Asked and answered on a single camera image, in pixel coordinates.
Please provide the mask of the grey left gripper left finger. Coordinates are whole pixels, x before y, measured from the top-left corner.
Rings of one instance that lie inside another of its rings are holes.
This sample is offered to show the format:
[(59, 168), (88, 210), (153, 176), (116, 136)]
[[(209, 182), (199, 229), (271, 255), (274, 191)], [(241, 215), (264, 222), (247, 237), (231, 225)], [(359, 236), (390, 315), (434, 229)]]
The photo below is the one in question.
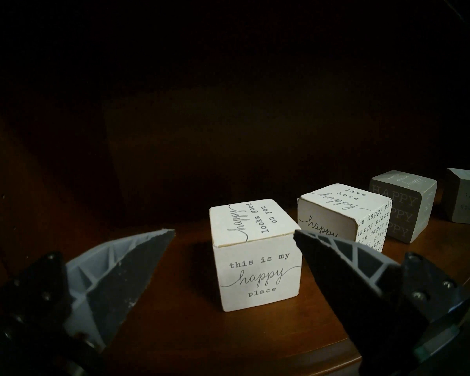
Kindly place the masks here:
[(101, 352), (148, 287), (174, 229), (102, 243), (65, 262), (50, 251), (0, 288), (3, 311), (44, 331), (63, 329)]

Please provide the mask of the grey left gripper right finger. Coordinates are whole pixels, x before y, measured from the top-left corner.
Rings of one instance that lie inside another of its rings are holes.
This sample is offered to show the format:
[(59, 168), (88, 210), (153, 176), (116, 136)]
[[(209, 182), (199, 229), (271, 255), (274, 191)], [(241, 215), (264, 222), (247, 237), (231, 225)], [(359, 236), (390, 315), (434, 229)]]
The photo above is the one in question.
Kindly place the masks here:
[(359, 373), (410, 373), (459, 335), (470, 292), (422, 255), (399, 264), (350, 240), (293, 238), (362, 357)]

